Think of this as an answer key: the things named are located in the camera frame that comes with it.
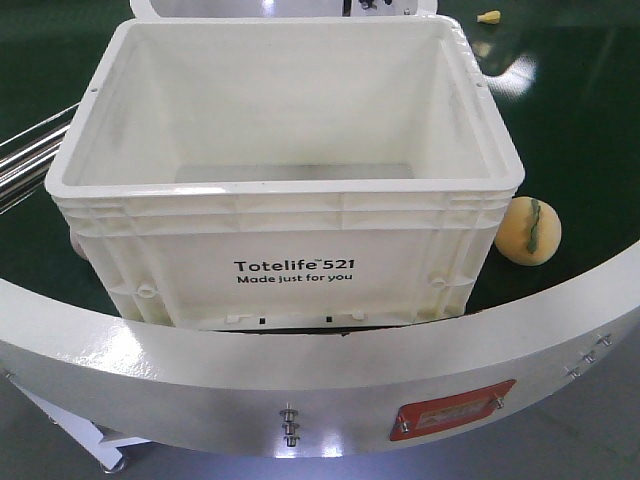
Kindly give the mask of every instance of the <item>yellow ball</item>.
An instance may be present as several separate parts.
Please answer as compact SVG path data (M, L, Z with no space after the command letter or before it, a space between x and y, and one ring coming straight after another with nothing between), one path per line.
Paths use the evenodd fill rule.
M507 208L495 245L512 262L535 266L556 253L561 238L560 218L551 206L531 197L517 197Z

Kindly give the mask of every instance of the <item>gray floor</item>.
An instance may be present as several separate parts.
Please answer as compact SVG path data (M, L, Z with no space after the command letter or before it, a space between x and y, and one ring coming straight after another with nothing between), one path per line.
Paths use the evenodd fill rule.
M539 404L465 435L394 452L265 459L158 444L128 447L125 479L640 479L640 329L584 377ZM105 475L65 432L0 381L0 479Z

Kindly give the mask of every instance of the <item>dark green surface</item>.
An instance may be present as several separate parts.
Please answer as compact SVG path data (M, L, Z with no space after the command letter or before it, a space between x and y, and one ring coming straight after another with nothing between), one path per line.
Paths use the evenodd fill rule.
M563 240L547 264L511 264L492 250L468 304L477 311L546 289L611 258L640 237L640 8L636 2L441 1L485 73L519 57L536 65L517 97L493 91L527 171L519 195L556 208ZM499 8L500 25L475 23ZM0 139L79 100L126 1L0 4ZM115 313L47 194L0 217L0 277L52 298Z

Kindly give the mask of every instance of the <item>red label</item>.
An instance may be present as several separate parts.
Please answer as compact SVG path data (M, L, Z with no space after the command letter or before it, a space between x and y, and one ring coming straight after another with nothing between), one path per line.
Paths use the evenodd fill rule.
M515 380L451 397L410 403L400 407L389 439L406 440L441 432L488 417L502 407Z

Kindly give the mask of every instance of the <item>white curved metal frame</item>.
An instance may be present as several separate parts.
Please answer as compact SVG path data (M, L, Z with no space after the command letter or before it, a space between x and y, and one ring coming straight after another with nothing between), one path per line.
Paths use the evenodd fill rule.
M388 450L498 420L586 371L586 355L597 361L610 349L603 338L615 344L639 322L639 267L640 242L515 302L346 336L156 326L0 280L0 361L13 381L62 408L170 445L285 457ZM398 407L508 379L517 383L489 417L389 441ZM293 448L279 413L287 404L299 411Z

